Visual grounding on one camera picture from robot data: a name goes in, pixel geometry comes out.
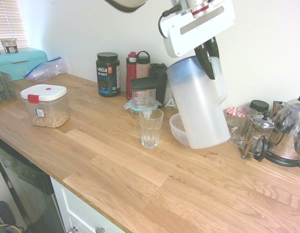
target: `black kettle base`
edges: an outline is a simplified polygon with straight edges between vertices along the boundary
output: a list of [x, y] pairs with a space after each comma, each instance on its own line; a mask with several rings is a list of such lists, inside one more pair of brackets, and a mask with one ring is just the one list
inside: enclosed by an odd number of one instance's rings
[[281, 165], [281, 166], [289, 166], [289, 167], [295, 167], [295, 166], [300, 166], [300, 160], [287, 160], [283, 159], [275, 154], [266, 154], [265, 158], [275, 164]]

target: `drawer handle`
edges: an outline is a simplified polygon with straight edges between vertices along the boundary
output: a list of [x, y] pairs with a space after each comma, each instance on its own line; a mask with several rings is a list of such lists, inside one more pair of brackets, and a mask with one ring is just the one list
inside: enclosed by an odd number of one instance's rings
[[105, 233], [105, 229], [104, 228], [97, 228], [96, 229], [96, 233]]
[[78, 229], [76, 227], [73, 227], [73, 229], [69, 230], [67, 233], [74, 233], [74, 232], [78, 232]]
[[25, 60], [14, 61], [12, 63], [15, 64], [15, 63], [20, 63], [20, 62], [28, 62], [28, 61], [29, 61], [28, 59], [25, 59]]

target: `plastic bag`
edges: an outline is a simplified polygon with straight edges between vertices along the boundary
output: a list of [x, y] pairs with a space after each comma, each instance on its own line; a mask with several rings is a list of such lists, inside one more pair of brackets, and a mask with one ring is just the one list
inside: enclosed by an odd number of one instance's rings
[[24, 78], [26, 80], [39, 83], [48, 80], [49, 78], [54, 77], [58, 74], [64, 74], [67, 72], [67, 70], [67, 64], [62, 60], [61, 57], [57, 57], [35, 66], [26, 75], [24, 75]]

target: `dishwasher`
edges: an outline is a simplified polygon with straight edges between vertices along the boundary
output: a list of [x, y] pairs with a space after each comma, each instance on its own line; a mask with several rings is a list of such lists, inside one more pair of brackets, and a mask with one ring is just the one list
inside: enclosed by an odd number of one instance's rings
[[50, 176], [1, 139], [0, 172], [28, 232], [65, 232]]

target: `plastic pitcher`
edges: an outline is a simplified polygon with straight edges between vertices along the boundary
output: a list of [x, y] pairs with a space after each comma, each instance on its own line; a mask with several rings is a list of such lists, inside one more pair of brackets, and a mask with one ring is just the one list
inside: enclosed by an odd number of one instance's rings
[[197, 57], [180, 60], [167, 69], [179, 113], [193, 149], [228, 141], [229, 129], [221, 103], [227, 98], [220, 60], [209, 58], [215, 79], [211, 80]]

